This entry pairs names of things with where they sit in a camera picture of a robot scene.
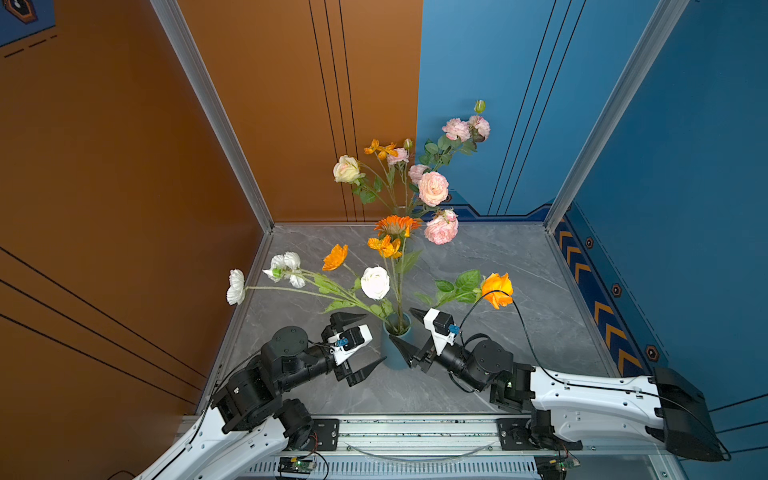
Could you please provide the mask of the blue cylindrical vase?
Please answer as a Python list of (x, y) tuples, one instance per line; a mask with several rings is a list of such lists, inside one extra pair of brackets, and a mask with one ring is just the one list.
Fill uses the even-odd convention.
[[(413, 327), (410, 316), (407, 313), (403, 314), (403, 320), (407, 329), (400, 335), (396, 335), (396, 338), (411, 343), (413, 340)], [(397, 346), (393, 343), (390, 336), (392, 333), (388, 329), (389, 324), (386, 322), (381, 323), (381, 349), (380, 356), (384, 359), (383, 365), (391, 370), (404, 370), (409, 366), (406, 360), (403, 358), (401, 352)]]

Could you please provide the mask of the small white bud stem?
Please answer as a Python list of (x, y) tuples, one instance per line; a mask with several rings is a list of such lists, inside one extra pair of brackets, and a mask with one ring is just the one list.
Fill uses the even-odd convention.
[(394, 307), (387, 298), (391, 287), (388, 271), (381, 266), (368, 267), (361, 277), (360, 285), (365, 296), (372, 301), (369, 310), (384, 322), (390, 333), (394, 333)]

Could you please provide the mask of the orange rose flower stem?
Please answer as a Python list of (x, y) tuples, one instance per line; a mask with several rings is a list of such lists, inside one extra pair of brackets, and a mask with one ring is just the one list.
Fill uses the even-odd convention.
[(496, 310), (500, 310), (514, 302), (514, 287), (509, 274), (483, 276), (479, 270), (469, 270), (461, 273), (453, 282), (436, 280), (435, 287), (435, 296), (415, 292), (414, 297), (422, 304), (436, 309), (453, 302), (476, 304), (486, 300)]

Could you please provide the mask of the white poppy flower stem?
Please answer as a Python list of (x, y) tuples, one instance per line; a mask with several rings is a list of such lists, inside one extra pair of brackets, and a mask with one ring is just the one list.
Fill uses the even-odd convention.
[[(240, 305), (252, 291), (297, 293), (325, 301), (327, 313), (345, 309), (360, 309), (378, 318), (369, 310), (372, 301), (365, 296), (361, 289), (360, 280), (365, 270), (362, 274), (352, 274), (353, 283), (350, 286), (344, 286), (328, 276), (329, 272), (339, 268), (351, 269), (346, 264), (347, 256), (348, 249), (346, 247), (334, 246), (331, 253), (324, 259), (322, 270), (317, 272), (304, 269), (301, 265), (301, 258), (296, 252), (288, 251), (275, 255), (270, 260), (269, 267), (262, 271), (263, 275), (271, 281), (266, 286), (249, 285), (246, 283), (245, 274), (241, 270), (232, 269), (228, 275), (229, 285), (226, 291), (226, 301), (232, 306)], [(396, 330), (401, 322), (396, 318), (395, 320)]]

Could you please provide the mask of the large pink ranunculus stem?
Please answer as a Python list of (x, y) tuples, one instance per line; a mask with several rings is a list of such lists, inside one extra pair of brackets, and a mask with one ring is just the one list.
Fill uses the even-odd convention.
[(441, 209), (440, 205), (447, 200), (449, 182), (439, 172), (429, 171), (418, 173), (415, 165), (409, 175), (409, 187), (414, 193), (408, 212), (414, 216), (418, 213), (432, 212), (433, 216), (425, 227), (425, 238), (435, 245), (445, 245), (455, 239), (459, 231), (458, 215), (452, 208)]

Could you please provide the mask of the red orange flower stem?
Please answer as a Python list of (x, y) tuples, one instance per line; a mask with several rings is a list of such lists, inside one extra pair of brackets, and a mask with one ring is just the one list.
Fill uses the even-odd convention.
[(392, 333), (394, 335), (400, 335), (407, 329), (403, 320), (405, 277), (421, 254), (419, 250), (411, 251), (408, 244), (411, 235), (421, 226), (419, 219), (390, 215), (377, 222), (374, 227), (375, 235), (367, 240), (368, 248), (376, 252), (383, 261), (378, 266), (386, 268), (391, 278), (388, 299), (394, 305), (395, 318), (401, 322)]

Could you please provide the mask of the pink peony flower stem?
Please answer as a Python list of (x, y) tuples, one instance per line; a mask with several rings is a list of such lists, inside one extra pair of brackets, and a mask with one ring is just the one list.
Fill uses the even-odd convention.
[(393, 212), (404, 216), (412, 213), (417, 203), (419, 181), (427, 170), (426, 165), (414, 163), (414, 143), (407, 138), (398, 146), (387, 145), (386, 181), (393, 202)]

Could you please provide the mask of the orange poppy flower stem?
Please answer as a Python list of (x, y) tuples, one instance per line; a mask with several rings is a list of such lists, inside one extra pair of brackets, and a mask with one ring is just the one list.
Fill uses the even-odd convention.
[(403, 150), (395, 143), (383, 144), (373, 139), (371, 144), (364, 148), (364, 153), (378, 163), (377, 168), (365, 164), (372, 177), (369, 190), (393, 214), (402, 213), (403, 199), (406, 198), (402, 193), (403, 160), (405, 159), (402, 155)]

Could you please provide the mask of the pink rose flower stem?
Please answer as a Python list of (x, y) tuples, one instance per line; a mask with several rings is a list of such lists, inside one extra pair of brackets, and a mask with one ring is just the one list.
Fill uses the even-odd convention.
[(480, 99), (475, 102), (473, 114), (468, 119), (457, 117), (447, 120), (441, 128), (442, 135), (437, 140), (425, 142), (417, 163), (426, 165), (426, 172), (442, 174), (440, 170), (448, 166), (455, 155), (471, 156), (476, 153), (478, 145), (485, 142), (491, 133), (490, 123), (483, 116), (486, 108), (486, 102)]

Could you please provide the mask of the white rose flower stem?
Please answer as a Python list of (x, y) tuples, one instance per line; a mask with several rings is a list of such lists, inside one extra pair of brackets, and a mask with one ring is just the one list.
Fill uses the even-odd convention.
[(350, 185), (362, 205), (378, 202), (390, 213), (396, 214), (399, 212), (395, 192), (396, 169), (384, 164), (381, 167), (383, 170), (379, 172), (352, 156), (343, 155), (333, 167), (334, 181)]

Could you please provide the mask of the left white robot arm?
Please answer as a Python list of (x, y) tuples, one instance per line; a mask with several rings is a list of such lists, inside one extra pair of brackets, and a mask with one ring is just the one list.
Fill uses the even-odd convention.
[(235, 479), (283, 450), (321, 447), (306, 406), (286, 395), (328, 374), (350, 386), (363, 382), (378, 365), (353, 370), (349, 363), (372, 340), (363, 318), (333, 313), (318, 343), (299, 326), (279, 329), (223, 381), (195, 423), (140, 478)]

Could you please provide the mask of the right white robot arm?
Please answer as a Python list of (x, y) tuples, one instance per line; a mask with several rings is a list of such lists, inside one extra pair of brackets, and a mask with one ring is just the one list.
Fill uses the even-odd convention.
[(649, 376), (597, 377), (548, 370), (515, 361), (486, 334), (466, 340), (453, 317), (436, 309), (412, 309), (428, 331), (417, 347), (392, 342), (406, 364), (428, 371), (443, 367), (471, 392), (488, 392), (499, 408), (530, 415), (523, 429), (538, 449), (577, 449), (587, 439), (636, 440), (659, 445), (684, 459), (728, 461), (715, 433), (704, 393), (674, 369)]

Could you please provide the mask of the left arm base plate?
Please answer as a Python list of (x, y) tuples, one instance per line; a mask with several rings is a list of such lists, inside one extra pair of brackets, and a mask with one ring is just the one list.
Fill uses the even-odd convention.
[(337, 418), (313, 419), (289, 437), (288, 449), (330, 452), (338, 448), (340, 421)]

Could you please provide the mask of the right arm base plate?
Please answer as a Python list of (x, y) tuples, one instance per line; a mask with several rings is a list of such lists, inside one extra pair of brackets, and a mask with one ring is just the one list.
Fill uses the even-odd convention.
[(517, 417), (504, 417), (496, 420), (497, 434), (503, 451), (552, 450), (581, 451), (581, 441), (571, 442), (556, 437), (551, 432), (534, 433), (529, 428), (529, 421)]

